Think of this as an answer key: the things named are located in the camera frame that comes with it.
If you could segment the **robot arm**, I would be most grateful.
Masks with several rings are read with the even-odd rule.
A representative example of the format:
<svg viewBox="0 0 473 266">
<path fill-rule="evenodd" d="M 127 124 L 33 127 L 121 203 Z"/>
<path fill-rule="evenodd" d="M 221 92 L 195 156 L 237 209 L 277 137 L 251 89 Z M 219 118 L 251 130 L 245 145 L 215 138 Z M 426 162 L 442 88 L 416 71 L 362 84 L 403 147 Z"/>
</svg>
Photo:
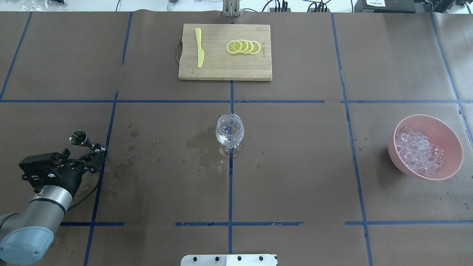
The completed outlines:
<svg viewBox="0 0 473 266">
<path fill-rule="evenodd" d="M 25 157 L 19 167 L 22 180 L 33 188 L 34 197 L 22 213 L 1 216 L 0 257 L 3 263 L 31 265 L 49 249 L 72 204 L 85 173 L 101 173 L 106 148 L 99 143 L 77 159 L 70 151 Z"/>
</svg>

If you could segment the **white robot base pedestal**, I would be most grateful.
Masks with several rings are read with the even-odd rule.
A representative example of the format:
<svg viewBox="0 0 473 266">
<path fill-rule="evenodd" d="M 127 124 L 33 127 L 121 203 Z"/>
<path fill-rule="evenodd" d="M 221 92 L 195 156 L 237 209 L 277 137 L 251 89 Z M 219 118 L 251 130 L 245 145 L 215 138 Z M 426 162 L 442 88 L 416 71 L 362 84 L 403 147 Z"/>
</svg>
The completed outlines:
<svg viewBox="0 0 473 266">
<path fill-rule="evenodd" d="M 181 266 L 278 266 L 273 254 L 185 255 Z"/>
</svg>

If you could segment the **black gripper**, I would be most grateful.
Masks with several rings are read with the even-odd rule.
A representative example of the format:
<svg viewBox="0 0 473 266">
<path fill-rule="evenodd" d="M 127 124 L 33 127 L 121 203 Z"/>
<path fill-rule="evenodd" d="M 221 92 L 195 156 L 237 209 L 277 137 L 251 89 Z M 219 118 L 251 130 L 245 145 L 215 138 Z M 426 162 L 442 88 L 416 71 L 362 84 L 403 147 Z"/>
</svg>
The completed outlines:
<svg viewBox="0 0 473 266">
<path fill-rule="evenodd" d="M 86 172 L 96 173 L 97 170 L 101 170 L 104 162 L 105 146 L 102 143 L 96 143 L 92 147 L 92 153 L 88 154 L 87 161 L 68 158 L 44 175 L 23 174 L 21 178 L 29 182 L 37 194 L 47 185 L 57 186 L 70 194 L 75 194 L 81 185 L 82 176 Z"/>
</svg>

